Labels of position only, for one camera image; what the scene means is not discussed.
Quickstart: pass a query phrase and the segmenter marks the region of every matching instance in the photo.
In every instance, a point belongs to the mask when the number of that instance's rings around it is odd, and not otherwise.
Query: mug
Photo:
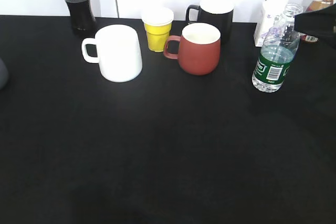
[[[179,41],[178,54],[168,52],[169,41]],[[163,54],[169,59],[177,59],[187,73],[201,76],[211,73],[218,65],[221,33],[209,24],[193,23],[182,30],[181,36],[170,36]]]
[[[88,55],[88,44],[96,46],[97,57]],[[100,29],[94,39],[83,40],[82,54],[85,61],[98,63],[102,76],[109,81],[130,81],[142,70],[138,34],[129,26],[111,25]]]
[[[198,11],[197,22],[213,25],[220,31],[222,44],[229,40],[234,11],[232,2],[226,0],[201,0],[199,6],[190,5],[185,16],[188,24],[194,23],[190,21],[190,9]]]

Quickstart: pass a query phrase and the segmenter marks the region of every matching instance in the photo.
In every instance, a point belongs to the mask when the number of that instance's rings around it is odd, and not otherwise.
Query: brown mug
[[[169,41],[179,41],[178,54],[167,51]],[[182,30],[182,36],[170,36],[164,45],[163,54],[169,59],[178,60],[187,73],[202,76],[211,73],[218,65],[221,32],[205,23],[193,23]]]

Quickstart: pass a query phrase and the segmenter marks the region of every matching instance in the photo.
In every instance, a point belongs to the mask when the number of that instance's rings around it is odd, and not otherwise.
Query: cup
[[[172,28],[173,11],[166,7],[153,7],[146,9],[141,18],[147,32],[149,49],[154,52],[162,52]]]
[[[180,42],[178,54],[167,51],[169,42]],[[211,73],[218,65],[220,57],[221,33],[206,23],[193,23],[182,30],[182,36],[170,36],[163,54],[169,59],[177,59],[187,73],[201,76]]]
[[[207,23],[215,26],[221,33],[222,44],[229,40],[234,4],[227,0],[201,0],[198,5],[190,5],[187,8],[185,20],[188,24],[190,21],[190,9],[198,11],[197,22]]]
[[[95,45],[97,57],[88,55],[86,45]],[[142,58],[137,32],[125,25],[100,29],[95,38],[82,42],[82,54],[89,63],[98,63],[100,72],[109,81],[125,82],[137,77],[142,70]]]

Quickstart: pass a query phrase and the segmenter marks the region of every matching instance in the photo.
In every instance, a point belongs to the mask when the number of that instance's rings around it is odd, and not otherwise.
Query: dark liquid
[[[92,36],[96,32],[96,19],[94,18],[90,0],[80,3],[66,2],[70,11],[72,29],[79,36]]]

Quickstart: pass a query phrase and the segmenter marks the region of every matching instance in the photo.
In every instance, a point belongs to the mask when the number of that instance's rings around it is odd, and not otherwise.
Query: paper cup
[[[166,7],[155,7],[145,10],[142,21],[147,33],[148,47],[154,52],[163,52],[164,44],[172,28],[174,13]]]

